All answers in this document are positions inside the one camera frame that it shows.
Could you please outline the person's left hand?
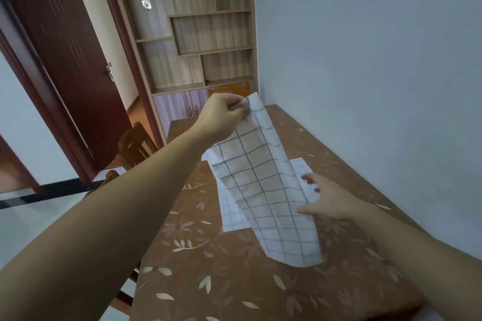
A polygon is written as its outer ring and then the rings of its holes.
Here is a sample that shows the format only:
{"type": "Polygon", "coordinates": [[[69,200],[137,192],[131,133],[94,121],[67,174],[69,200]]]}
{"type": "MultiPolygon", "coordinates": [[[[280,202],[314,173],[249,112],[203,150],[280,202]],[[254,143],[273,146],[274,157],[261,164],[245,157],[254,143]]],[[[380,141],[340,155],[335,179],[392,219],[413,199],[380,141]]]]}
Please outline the person's left hand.
{"type": "Polygon", "coordinates": [[[228,122],[226,119],[226,94],[233,93],[212,94],[192,127],[196,137],[201,138],[208,146],[227,139],[239,123],[228,122]]]}

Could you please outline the person's right hand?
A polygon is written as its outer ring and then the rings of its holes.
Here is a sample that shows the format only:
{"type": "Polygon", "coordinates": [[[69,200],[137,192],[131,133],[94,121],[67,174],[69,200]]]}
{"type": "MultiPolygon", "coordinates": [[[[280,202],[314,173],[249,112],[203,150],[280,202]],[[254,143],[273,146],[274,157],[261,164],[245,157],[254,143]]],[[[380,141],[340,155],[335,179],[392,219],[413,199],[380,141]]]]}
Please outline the person's right hand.
{"type": "Polygon", "coordinates": [[[339,184],[329,178],[316,173],[302,175],[302,180],[307,184],[316,185],[314,192],[318,193],[317,202],[321,215],[334,219],[354,219],[355,214],[366,209],[366,203],[353,196],[339,184]]]}

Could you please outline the white grid-patterned cloth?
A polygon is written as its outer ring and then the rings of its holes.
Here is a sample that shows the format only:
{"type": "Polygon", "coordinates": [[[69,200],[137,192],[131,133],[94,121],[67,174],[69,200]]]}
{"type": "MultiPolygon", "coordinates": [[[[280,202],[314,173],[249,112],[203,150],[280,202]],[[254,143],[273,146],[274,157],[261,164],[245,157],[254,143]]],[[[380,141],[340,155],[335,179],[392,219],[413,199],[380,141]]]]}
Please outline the white grid-patterned cloth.
{"type": "Polygon", "coordinates": [[[316,202],[302,184],[301,159],[289,160],[258,93],[243,101],[250,114],[204,154],[218,185],[224,232],[251,228],[268,258],[297,268],[321,264],[313,217],[296,209],[316,202]]]}

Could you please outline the person's right forearm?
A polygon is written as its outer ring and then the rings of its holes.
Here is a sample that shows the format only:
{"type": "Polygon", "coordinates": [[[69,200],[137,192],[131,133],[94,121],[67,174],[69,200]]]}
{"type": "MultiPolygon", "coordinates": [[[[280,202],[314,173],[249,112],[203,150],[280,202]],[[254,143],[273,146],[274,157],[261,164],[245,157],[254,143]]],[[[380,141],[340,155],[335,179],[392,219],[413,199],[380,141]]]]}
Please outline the person's right forearm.
{"type": "Polygon", "coordinates": [[[363,228],[445,321],[482,321],[482,261],[356,200],[347,216],[363,228]]]}

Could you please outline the person's left forearm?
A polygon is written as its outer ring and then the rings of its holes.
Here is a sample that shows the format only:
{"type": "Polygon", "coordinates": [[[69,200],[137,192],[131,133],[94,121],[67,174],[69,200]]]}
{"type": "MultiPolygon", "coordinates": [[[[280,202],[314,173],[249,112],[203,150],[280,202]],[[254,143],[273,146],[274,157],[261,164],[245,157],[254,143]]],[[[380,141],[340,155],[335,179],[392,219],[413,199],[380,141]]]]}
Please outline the person's left forearm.
{"type": "Polygon", "coordinates": [[[0,321],[99,321],[222,131],[197,119],[54,221],[0,271],[0,321]]]}

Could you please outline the light wooden shelf cabinet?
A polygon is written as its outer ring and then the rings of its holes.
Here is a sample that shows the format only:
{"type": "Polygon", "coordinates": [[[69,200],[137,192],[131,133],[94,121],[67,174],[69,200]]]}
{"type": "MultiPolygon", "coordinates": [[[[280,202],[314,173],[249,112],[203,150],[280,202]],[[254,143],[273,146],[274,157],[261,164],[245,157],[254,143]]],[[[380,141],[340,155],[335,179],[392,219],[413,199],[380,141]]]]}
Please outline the light wooden shelf cabinet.
{"type": "Polygon", "coordinates": [[[258,91],[255,0],[123,0],[167,143],[210,93],[258,91]]]}

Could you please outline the brown floral tablecloth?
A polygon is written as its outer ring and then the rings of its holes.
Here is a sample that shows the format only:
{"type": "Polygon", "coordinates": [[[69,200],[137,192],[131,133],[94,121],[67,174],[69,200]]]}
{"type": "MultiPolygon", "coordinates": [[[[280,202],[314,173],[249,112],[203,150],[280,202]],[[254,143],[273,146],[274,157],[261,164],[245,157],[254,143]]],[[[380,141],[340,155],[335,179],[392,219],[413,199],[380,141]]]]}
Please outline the brown floral tablecloth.
{"type": "Polygon", "coordinates": [[[401,321],[425,304],[347,220],[315,220],[323,262],[265,256],[253,230],[224,232],[216,180],[199,161],[141,261],[129,321],[401,321]]]}

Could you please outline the brown wooden chair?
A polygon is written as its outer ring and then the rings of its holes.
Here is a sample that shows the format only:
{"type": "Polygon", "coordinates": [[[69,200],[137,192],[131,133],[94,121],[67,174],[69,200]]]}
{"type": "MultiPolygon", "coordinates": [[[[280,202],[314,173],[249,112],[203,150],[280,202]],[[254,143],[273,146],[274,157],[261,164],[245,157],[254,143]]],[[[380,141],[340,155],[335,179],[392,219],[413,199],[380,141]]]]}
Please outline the brown wooden chair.
{"type": "MultiPolygon", "coordinates": [[[[101,182],[96,182],[93,183],[93,186],[90,191],[88,191],[83,199],[85,199],[87,196],[91,195],[93,192],[98,190],[99,188],[103,187],[104,185],[112,182],[114,179],[118,178],[120,174],[117,173],[115,170],[109,170],[106,173],[105,179],[101,182]]],[[[135,270],[131,272],[129,275],[129,279],[136,284],[139,276],[139,271],[140,271],[140,266],[141,266],[141,261],[137,264],[135,270]]],[[[133,305],[134,297],[128,295],[122,290],[119,290],[119,292],[116,294],[115,298],[112,300],[110,306],[116,309],[117,311],[122,312],[123,314],[127,315],[130,317],[131,310],[132,310],[132,305],[133,305]]]]}
{"type": "Polygon", "coordinates": [[[116,159],[128,171],[154,155],[157,151],[157,146],[143,125],[140,122],[136,122],[132,129],[126,131],[120,138],[116,159]]]}

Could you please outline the dark brown wooden door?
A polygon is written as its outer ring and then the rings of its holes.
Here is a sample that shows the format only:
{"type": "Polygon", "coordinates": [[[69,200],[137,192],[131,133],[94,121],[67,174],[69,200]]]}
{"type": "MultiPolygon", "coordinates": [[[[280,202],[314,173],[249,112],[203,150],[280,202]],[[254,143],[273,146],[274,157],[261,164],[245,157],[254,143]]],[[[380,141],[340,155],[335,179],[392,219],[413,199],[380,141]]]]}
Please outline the dark brown wooden door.
{"type": "Polygon", "coordinates": [[[0,0],[0,51],[82,182],[131,127],[83,0],[0,0]]]}

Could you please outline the black metal bar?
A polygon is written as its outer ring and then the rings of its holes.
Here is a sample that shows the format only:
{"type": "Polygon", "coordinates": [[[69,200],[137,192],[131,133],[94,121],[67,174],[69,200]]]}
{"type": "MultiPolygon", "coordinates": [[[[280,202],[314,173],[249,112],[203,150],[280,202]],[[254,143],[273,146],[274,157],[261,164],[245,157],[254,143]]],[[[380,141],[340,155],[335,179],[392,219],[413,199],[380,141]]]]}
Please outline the black metal bar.
{"type": "Polygon", "coordinates": [[[13,198],[0,200],[0,210],[17,207],[25,204],[43,202],[60,197],[87,193],[97,189],[101,180],[83,183],[80,179],[70,179],[38,187],[38,192],[33,194],[15,195],[13,198]]]}

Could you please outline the dark brown door frame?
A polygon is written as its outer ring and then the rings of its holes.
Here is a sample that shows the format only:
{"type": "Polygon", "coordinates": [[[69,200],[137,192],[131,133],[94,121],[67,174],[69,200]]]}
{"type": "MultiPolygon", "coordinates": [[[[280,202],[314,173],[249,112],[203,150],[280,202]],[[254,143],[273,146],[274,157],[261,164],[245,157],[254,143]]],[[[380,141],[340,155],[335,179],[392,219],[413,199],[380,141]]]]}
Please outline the dark brown door frame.
{"type": "Polygon", "coordinates": [[[121,45],[124,49],[124,54],[127,58],[140,102],[146,113],[154,142],[157,148],[162,148],[166,143],[165,135],[160,124],[147,75],[141,61],[136,38],[130,25],[128,11],[124,6],[123,0],[107,0],[107,4],[112,14],[121,45]]]}

